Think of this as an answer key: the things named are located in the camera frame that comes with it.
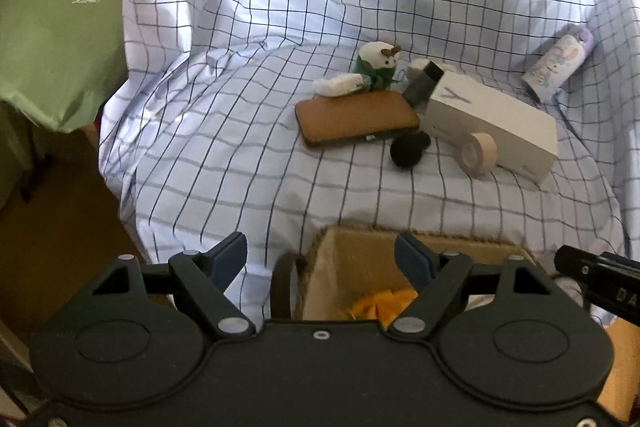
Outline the beige tape roll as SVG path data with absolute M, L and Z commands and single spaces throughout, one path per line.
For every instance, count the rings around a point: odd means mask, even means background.
M 458 163 L 465 173 L 473 178 L 484 178 L 497 166 L 497 160 L 498 147 L 490 134 L 465 135 L 458 150 Z

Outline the green white plush toy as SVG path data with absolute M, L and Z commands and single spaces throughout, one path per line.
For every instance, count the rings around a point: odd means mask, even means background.
M 383 41 L 360 46 L 352 71 L 366 78 L 369 91 L 386 91 L 394 78 L 401 46 Z

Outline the white phone box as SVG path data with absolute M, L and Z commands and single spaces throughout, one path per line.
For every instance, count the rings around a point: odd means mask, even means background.
M 498 147 L 497 166 L 537 183 L 558 159 L 556 122 L 550 115 L 457 72 L 445 72 L 436 84 L 423 124 L 427 134 L 456 147 L 457 159 L 465 135 L 490 134 Z

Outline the small white plush piece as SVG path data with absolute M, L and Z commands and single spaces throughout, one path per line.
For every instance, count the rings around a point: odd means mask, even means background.
M 338 98 L 367 89 L 369 83 L 366 77 L 356 72 L 346 72 L 332 78 L 314 80 L 312 89 L 314 93 L 325 98 Z

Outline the brown leather case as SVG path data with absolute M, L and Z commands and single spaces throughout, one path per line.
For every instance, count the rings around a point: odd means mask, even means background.
M 420 128 L 416 111 L 396 91 L 374 91 L 310 98 L 294 109 L 303 139 L 309 146 L 325 146 L 397 134 Z

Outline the blue checked cloth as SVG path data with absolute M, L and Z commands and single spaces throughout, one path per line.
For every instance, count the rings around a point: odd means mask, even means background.
M 562 245 L 639 254 L 639 0 L 124 0 L 128 78 L 104 108 L 99 165 L 146 261 L 248 243 L 229 295 L 269 312 L 274 262 L 334 223 L 505 239 L 546 268 Z M 435 141 L 397 169 L 385 141 L 311 150 L 295 104 L 369 41 L 513 98 L 569 24 L 596 46 L 544 106 L 559 156 L 541 183 L 467 176 Z

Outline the grey cylinder object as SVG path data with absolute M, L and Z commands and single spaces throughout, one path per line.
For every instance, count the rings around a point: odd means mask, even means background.
M 402 96 L 412 107 L 427 102 L 444 72 L 445 69 L 429 58 L 417 58 L 407 67 L 409 83 Z

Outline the yellow plush toy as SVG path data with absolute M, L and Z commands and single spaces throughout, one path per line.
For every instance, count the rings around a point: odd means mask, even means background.
M 364 296 L 353 303 L 349 314 L 354 320 L 378 321 L 384 329 L 399 317 L 418 294 L 412 288 L 397 291 L 378 291 Z

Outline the purple cartoon bottle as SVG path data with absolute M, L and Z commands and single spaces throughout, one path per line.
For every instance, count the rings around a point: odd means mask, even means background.
M 570 25 L 561 38 L 529 69 L 522 80 L 539 103 L 548 103 L 594 48 L 585 25 Z

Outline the black fuzzy ball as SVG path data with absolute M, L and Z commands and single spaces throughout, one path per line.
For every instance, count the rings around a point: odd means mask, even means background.
M 390 158 L 396 167 L 412 169 L 419 164 L 431 143 L 431 137 L 423 131 L 398 136 L 390 146 Z

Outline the green printed cushion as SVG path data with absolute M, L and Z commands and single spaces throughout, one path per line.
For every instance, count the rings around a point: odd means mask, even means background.
M 88 126 L 127 77 L 122 0 L 1 0 L 1 98 L 31 121 Z

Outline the woven lined basket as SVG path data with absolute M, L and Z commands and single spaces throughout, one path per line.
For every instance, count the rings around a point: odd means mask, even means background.
M 271 316 L 349 321 L 349 308 L 358 299 L 412 288 L 395 265 L 397 235 L 394 230 L 333 225 L 317 235 L 308 254 L 281 256 L 272 273 Z

